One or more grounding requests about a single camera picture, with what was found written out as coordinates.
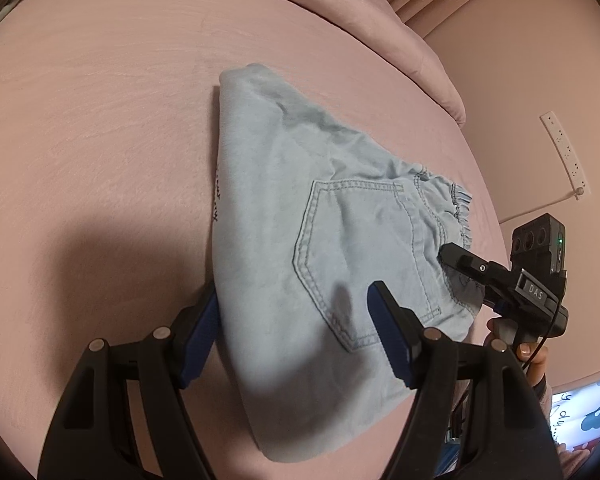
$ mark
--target metal pin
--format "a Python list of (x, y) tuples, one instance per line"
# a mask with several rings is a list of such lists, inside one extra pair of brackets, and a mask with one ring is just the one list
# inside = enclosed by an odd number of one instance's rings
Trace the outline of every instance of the metal pin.
[(494, 339), (491, 341), (491, 348), (496, 352), (504, 352), (507, 350), (507, 344), (502, 339)]
[(424, 329), (424, 332), (422, 333), (422, 335), (424, 337), (426, 337), (427, 339), (430, 339), (432, 341), (437, 341), (442, 337), (442, 332), (440, 332), (440, 330), (438, 330), (437, 328), (433, 328), (432, 326)]
[(154, 337), (156, 339), (167, 339), (171, 335), (171, 330), (168, 326), (159, 326), (154, 330)]
[(102, 339), (94, 339), (89, 343), (89, 350), (92, 352), (99, 352), (104, 348), (104, 341)]

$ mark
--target jeans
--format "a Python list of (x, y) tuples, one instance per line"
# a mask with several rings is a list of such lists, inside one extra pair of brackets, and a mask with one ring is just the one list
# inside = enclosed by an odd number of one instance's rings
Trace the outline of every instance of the jeans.
[(260, 449), (307, 460), (411, 393), (366, 309), (374, 280), (424, 325), (466, 336), (483, 290), (443, 269), (438, 250), (470, 247), (471, 196), (262, 65), (220, 83), (212, 257), (222, 329)]

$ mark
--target pink bedsheet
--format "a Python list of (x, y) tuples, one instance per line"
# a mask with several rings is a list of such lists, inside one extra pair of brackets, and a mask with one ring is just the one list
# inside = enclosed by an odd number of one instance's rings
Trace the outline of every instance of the pink bedsheet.
[(315, 12), (371, 48), (442, 106), (462, 127), (462, 99), (438, 56), (405, 27), (387, 0), (291, 0)]
[[(0, 24), (0, 434), (32, 472), (88, 342), (144, 337), (211, 277), (218, 75), (250, 62), (465, 186), (475, 252), (505, 261), (454, 119), (316, 14), (287, 0), (24, 0)], [(410, 406), (280, 464), (255, 448), (215, 351), (184, 396), (219, 480), (378, 478)]]

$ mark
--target pocket stitching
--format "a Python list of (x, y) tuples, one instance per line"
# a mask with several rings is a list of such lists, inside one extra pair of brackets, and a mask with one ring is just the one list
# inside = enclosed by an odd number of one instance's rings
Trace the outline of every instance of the pocket stitching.
[(415, 262), (416, 265), (416, 269), (418, 269), (418, 279), (420, 280), (420, 285), (422, 285), (422, 290), (424, 291), (424, 297), (427, 298), (427, 306), (429, 307), (429, 314), (427, 314), (426, 316), (423, 317), (422, 319), (422, 324), (425, 324), (427, 322), (429, 322), (430, 320), (432, 320), (434, 317), (438, 316), (442, 311), (440, 310), (440, 307), (437, 308), (433, 308), (431, 306), (431, 300), (429, 299), (429, 294), (427, 293), (427, 288), (424, 286), (424, 282), (422, 281), (422, 272), (420, 270), (420, 266), (418, 264), (418, 259), (416, 258), (416, 251), (415, 248), (413, 247), (413, 242), (415, 240), (415, 227), (413, 224), (413, 218), (411, 217), (406, 205), (401, 202), (400, 197), (398, 196), (398, 193), (395, 193), (395, 199), (398, 202), (398, 204), (400, 204), (400, 207), (402, 209), (404, 209), (404, 212), (407, 213), (407, 216), (409, 217), (409, 222), (411, 223), (411, 254), (413, 255), (413, 261)]
[[(326, 302), (324, 301), (322, 293), (320, 292), (320, 289), (318, 288), (317, 282), (315, 281), (313, 275), (311, 274), (311, 271), (309, 270), (309, 264), (308, 264), (309, 246), (310, 246), (311, 238), (312, 238), (313, 231), (314, 231), (314, 219), (315, 219), (315, 215), (316, 215), (316, 212), (318, 209), (318, 202), (320, 199), (320, 194), (323, 191), (336, 191), (336, 190), (342, 190), (342, 189), (366, 189), (366, 190), (381, 190), (381, 191), (393, 192), (394, 198), (396, 199), (398, 204), (402, 207), (402, 209), (405, 211), (405, 213), (409, 217), (409, 220), (411, 223), (411, 252), (412, 252), (413, 259), (414, 259), (414, 262), (415, 262), (415, 265), (417, 268), (418, 264), (417, 264), (417, 259), (415, 256), (414, 247), (413, 247), (414, 225), (413, 225), (413, 219), (412, 219), (411, 215), (407, 211), (407, 208), (405, 207), (405, 205), (400, 201), (399, 196), (398, 196), (399, 192), (404, 193), (404, 186), (402, 186), (401, 184), (385, 183), (385, 182), (370, 182), (370, 181), (358, 180), (358, 179), (355, 179), (355, 180), (347, 179), (347, 180), (340, 180), (337, 182), (333, 182), (333, 181), (325, 182), (325, 181), (315, 180), (314, 184), (312, 185), (312, 190), (310, 192), (310, 202), (306, 208), (306, 214), (304, 216), (302, 225), (300, 227), (298, 243), (296, 245), (296, 254), (294, 255), (294, 261), (293, 261), (294, 268), (296, 269), (296, 273), (300, 277), (302, 284), (305, 286), (305, 288), (309, 292), (310, 296), (314, 299), (314, 301), (317, 301), (318, 311), (320, 311), (320, 314), (323, 316), (323, 318), (328, 323), (328, 325), (331, 326), (332, 330), (335, 330), (337, 332), (338, 336), (345, 339), (348, 346), (351, 349), (359, 349), (359, 348), (371, 346), (375, 343), (378, 343), (379, 342), (378, 334), (377, 333), (365, 334), (365, 335), (361, 335), (355, 339), (352, 338), (352, 336), (349, 334), (349, 332), (347, 332), (347, 330), (342, 326), (341, 322), (335, 317), (335, 314), (330, 309), (328, 309), (328, 306), (327, 306)], [(424, 287), (424, 284), (422, 283), (422, 277), (420, 275), (420, 272), (418, 272), (418, 279), (420, 280), (420, 283), (422, 285), (422, 289), (423, 289), (425, 297), (427, 299), (427, 306), (429, 309), (429, 313), (427, 315), (423, 316), (423, 322), (428, 322), (429, 320), (431, 320), (433, 317), (435, 317), (436, 315), (438, 315), (440, 313), (440, 308), (438, 307), (435, 310), (432, 309), (426, 288)]]
[(347, 340), (347, 343), (349, 344), (349, 346), (351, 346), (354, 349), (362, 348), (365, 346), (370, 346), (372, 344), (379, 342), (378, 335), (375, 333), (371, 333), (371, 334), (361, 335), (360, 337), (354, 339), (349, 334), (349, 332), (347, 332), (347, 330), (342, 326), (342, 324), (340, 323), (338, 318), (335, 317), (335, 314), (330, 309), (328, 309), (328, 306), (327, 306), (326, 302), (324, 301), (322, 293), (320, 292), (320, 288), (318, 288), (315, 278), (311, 274), (311, 270), (309, 270), (309, 245), (311, 244), (311, 238), (312, 238), (312, 235), (314, 232), (314, 218), (315, 218), (315, 213), (318, 209), (318, 202), (320, 199), (321, 192), (327, 191), (327, 190), (334, 191), (334, 190), (350, 189), (350, 188), (368, 189), (368, 190), (385, 190), (385, 191), (394, 191), (394, 189), (395, 189), (394, 185), (392, 185), (392, 184), (384, 184), (384, 183), (380, 183), (380, 182), (366, 182), (366, 186), (360, 186), (360, 183), (361, 183), (361, 181), (359, 181), (359, 180), (346, 180), (346, 181), (339, 181), (337, 183), (336, 182), (321, 182), (321, 181), (314, 182), (315, 199), (312, 198), (311, 203), (309, 204), (309, 207), (307, 208), (307, 212), (308, 212), (307, 222), (309, 223), (309, 233), (308, 233), (308, 236), (302, 236), (302, 232), (306, 232), (306, 229), (307, 229), (307, 225), (305, 224), (301, 231), (301, 235), (300, 235), (300, 237), (302, 238), (302, 241), (304, 243), (299, 244), (299, 246), (303, 246), (302, 248), (299, 247), (299, 251), (305, 251), (304, 262), (302, 262), (301, 266), (296, 266), (296, 270), (308, 282), (308, 287), (311, 289), (311, 292), (313, 293), (314, 297), (317, 299), (317, 301), (319, 303), (318, 310), (320, 311), (322, 316), (326, 318), (327, 323), (332, 328), (335, 328), (337, 330), (337, 332), (340, 336), (342, 336), (344, 339)]

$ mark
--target power strip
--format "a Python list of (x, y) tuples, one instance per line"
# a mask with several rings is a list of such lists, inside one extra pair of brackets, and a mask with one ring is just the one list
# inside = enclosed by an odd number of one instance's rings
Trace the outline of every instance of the power strip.
[(577, 191), (578, 188), (581, 187), (584, 191), (581, 195), (589, 194), (591, 191), (589, 189), (589, 184), (587, 184), (587, 179), (584, 176), (582, 165), (580, 164), (575, 149), (570, 143), (569, 137), (567, 137), (558, 117), (554, 112), (547, 112), (540, 116), (540, 120), (554, 140), (555, 147), (560, 154), (560, 158), (562, 159), (567, 174), (569, 175), (569, 179), (571, 180), (573, 190)]

